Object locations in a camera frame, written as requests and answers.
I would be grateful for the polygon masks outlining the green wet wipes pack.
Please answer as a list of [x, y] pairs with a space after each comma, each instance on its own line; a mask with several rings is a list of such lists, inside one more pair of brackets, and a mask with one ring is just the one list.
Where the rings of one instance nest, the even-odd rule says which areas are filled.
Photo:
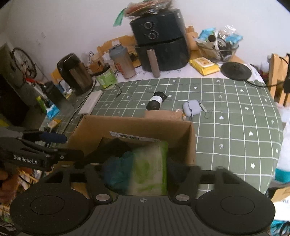
[[167, 193], [168, 143], [157, 142], [133, 151], [127, 195], [162, 196]]

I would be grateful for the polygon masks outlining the black air fryer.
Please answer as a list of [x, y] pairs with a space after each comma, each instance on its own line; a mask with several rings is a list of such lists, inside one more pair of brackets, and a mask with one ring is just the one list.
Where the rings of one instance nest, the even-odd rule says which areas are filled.
[[130, 22], [136, 40], [135, 50], [142, 69], [151, 72], [148, 50], [153, 50], [160, 71], [185, 67], [190, 58], [186, 28], [179, 9], [146, 14]]

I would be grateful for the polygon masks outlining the white power bank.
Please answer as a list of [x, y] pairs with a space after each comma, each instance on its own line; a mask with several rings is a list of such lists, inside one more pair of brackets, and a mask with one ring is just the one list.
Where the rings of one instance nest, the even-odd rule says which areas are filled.
[[100, 97], [102, 96], [102, 94], [103, 94], [103, 91], [101, 91], [101, 90], [92, 92], [88, 96], [87, 100], [84, 102], [84, 104], [81, 107], [81, 109], [79, 110], [78, 114], [79, 115], [90, 115], [93, 111], [93, 108], [95, 107], [95, 105], [99, 101]]

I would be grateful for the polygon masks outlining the yellow wet wipes pack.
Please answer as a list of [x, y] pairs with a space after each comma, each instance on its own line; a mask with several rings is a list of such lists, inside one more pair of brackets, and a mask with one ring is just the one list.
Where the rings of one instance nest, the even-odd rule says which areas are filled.
[[190, 65], [203, 76], [207, 76], [220, 71], [218, 64], [211, 62], [207, 58], [195, 58], [189, 61]]

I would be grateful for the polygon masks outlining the black electric kettle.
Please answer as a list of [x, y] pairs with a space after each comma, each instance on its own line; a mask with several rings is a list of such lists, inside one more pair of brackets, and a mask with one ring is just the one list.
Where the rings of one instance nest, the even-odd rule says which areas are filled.
[[93, 86], [91, 76], [84, 64], [74, 53], [70, 53], [59, 60], [57, 69], [61, 77], [73, 89], [76, 95], [84, 94]]

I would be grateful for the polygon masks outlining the cardboard box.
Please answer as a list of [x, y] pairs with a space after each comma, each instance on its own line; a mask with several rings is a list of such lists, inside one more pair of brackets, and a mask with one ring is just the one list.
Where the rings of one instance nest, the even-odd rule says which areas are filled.
[[168, 155], [176, 162], [193, 166], [196, 157], [194, 125], [190, 121], [85, 115], [67, 142], [69, 149], [81, 150], [84, 160], [102, 141], [118, 138], [132, 147], [167, 142]]

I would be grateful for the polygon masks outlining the snack bags on fryer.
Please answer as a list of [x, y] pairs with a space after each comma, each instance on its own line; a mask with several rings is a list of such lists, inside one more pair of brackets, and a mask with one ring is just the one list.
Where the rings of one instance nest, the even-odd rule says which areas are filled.
[[121, 26], [123, 18], [134, 20], [146, 15], [156, 15], [163, 10], [168, 10], [171, 8], [172, 2], [171, 0], [153, 0], [130, 3], [126, 8], [120, 11], [113, 23], [113, 27]]

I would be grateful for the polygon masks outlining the brown drawstring pouch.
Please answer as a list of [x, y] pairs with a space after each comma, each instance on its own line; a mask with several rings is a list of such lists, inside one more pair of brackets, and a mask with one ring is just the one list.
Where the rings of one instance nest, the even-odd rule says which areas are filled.
[[170, 120], [177, 120], [177, 121], [185, 121], [186, 116], [180, 110], [177, 109], [176, 111], [169, 111], [169, 110], [156, 110], [156, 111], [145, 111], [144, 118], [146, 119], [170, 119]]

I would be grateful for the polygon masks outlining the wooden chair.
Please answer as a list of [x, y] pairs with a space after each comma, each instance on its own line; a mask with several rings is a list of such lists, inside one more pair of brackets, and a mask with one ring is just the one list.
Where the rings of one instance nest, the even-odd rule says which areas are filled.
[[289, 54], [271, 55], [268, 85], [272, 98], [280, 105], [289, 106]]

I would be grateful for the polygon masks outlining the teal bath loofah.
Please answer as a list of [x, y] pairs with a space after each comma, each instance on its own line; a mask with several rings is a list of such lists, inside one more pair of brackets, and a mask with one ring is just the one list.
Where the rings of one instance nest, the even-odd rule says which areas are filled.
[[121, 157], [110, 157], [103, 164], [103, 182], [110, 190], [118, 194], [127, 194], [133, 161], [133, 152], [127, 151]]

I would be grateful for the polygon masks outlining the black cloth white band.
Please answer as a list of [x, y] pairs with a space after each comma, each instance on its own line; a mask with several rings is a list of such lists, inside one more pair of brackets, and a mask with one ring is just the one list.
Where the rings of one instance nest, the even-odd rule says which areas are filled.
[[167, 95], [161, 91], [154, 93], [153, 97], [149, 100], [146, 109], [148, 111], [157, 111], [160, 109], [161, 104], [167, 99]]

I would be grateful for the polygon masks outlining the green grid tablecloth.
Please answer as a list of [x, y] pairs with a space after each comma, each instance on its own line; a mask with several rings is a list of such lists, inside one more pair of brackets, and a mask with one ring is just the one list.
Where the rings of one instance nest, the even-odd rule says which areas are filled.
[[[164, 78], [119, 83], [104, 91], [91, 115], [144, 118], [154, 93], [167, 99], [159, 110], [176, 111], [197, 100], [201, 112], [186, 117], [194, 125], [195, 164], [204, 170], [223, 167], [265, 193], [282, 145], [282, 122], [266, 88], [228, 78]], [[58, 132], [67, 142], [85, 115], [61, 117]]]

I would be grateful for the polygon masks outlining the grey lid shaker bottle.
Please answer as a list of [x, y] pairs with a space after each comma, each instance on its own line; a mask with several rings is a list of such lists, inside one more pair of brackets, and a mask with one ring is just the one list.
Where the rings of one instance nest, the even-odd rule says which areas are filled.
[[125, 79], [130, 79], [136, 75], [133, 62], [126, 47], [121, 44], [114, 45], [109, 50], [109, 56], [114, 61], [116, 69]]

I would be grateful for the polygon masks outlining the bicycle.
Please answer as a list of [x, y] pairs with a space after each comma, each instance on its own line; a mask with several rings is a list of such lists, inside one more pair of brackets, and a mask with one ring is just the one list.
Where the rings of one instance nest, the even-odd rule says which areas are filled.
[[37, 76], [37, 70], [35, 63], [31, 57], [21, 48], [15, 47], [12, 50], [12, 58], [16, 64], [16, 67], [22, 72], [24, 78], [35, 79]]

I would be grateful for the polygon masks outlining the green label white jar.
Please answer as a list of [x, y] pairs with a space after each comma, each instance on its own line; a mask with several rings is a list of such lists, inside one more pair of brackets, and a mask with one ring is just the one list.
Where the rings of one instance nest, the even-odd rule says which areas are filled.
[[111, 85], [118, 84], [117, 78], [109, 64], [105, 64], [101, 72], [97, 72], [94, 75], [102, 88], [108, 88]]

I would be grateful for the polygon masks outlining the grey earbuds case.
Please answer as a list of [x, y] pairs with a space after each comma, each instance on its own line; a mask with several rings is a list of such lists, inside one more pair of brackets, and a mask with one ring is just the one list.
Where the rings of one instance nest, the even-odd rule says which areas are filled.
[[182, 109], [187, 117], [193, 117], [201, 112], [201, 107], [197, 100], [186, 101], [182, 105]]

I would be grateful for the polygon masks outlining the black kettle base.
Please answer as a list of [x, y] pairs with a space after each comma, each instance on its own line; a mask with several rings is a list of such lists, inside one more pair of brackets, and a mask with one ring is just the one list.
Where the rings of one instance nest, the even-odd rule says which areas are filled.
[[250, 68], [238, 62], [226, 62], [221, 65], [220, 71], [224, 76], [235, 81], [246, 81], [252, 75]]

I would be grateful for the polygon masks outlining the glass bowl with items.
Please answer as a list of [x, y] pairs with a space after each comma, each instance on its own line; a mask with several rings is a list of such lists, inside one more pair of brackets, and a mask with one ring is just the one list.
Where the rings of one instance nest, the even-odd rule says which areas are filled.
[[212, 62], [225, 63], [235, 55], [243, 36], [231, 25], [223, 29], [203, 29], [194, 39], [203, 57]]

